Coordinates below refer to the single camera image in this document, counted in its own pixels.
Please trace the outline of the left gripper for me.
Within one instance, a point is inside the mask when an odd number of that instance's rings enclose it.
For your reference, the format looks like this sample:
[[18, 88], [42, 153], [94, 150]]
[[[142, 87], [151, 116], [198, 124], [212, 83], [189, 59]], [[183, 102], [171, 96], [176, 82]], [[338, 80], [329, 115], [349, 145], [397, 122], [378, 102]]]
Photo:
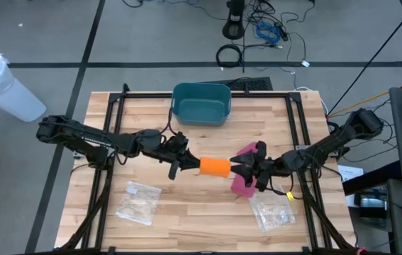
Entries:
[[188, 143], [189, 139], [180, 132], [162, 145], [162, 161], [172, 162], [168, 173], [169, 179], [175, 179], [179, 169], [183, 171], [200, 167], [200, 159], [191, 153]]

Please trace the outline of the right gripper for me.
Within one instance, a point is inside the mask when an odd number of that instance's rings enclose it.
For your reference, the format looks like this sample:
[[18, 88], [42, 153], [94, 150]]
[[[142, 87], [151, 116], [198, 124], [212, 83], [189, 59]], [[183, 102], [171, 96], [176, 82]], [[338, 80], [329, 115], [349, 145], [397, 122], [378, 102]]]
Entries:
[[[234, 157], [230, 158], [231, 162], [239, 164], [254, 164], [262, 161], [267, 155], [267, 145], [263, 141], [251, 142], [242, 148]], [[265, 159], [258, 164], [257, 169], [260, 174], [267, 176], [289, 176], [289, 168], [280, 160]], [[232, 166], [231, 171], [235, 174], [231, 186], [232, 191], [265, 191], [266, 187], [257, 182], [254, 171], [248, 166]]]

